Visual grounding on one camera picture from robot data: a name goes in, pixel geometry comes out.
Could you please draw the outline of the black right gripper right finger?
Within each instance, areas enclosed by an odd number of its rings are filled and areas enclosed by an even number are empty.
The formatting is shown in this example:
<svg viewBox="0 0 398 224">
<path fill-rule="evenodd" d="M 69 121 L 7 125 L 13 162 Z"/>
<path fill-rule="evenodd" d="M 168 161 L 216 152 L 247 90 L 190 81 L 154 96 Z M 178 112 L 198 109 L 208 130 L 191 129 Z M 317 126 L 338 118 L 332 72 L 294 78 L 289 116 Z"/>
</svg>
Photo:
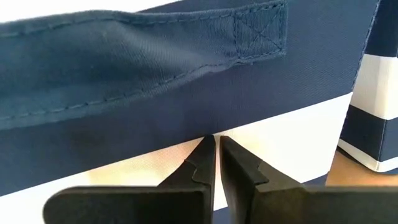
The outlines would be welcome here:
<svg viewBox="0 0 398 224">
<path fill-rule="evenodd" d="M 220 166 L 233 223 L 397 224 L 397 187 L 304 185 L 228 136 Z"/>
</svg>

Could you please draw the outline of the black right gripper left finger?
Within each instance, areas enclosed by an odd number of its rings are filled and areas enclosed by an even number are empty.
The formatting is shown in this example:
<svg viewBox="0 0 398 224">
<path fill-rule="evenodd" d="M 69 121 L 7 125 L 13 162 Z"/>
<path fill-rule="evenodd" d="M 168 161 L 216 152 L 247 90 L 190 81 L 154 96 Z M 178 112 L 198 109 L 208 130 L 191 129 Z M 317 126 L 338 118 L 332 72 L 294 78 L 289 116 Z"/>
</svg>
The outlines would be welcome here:
<svg viewBox="0 0 398 224">
<path fill-rule="evenodd" d="M 205 136 L 156 187 L 70 187 L 43 208 L 48 224 L 209 224 L 213 221 L 216 142 Z"/>
</svg>

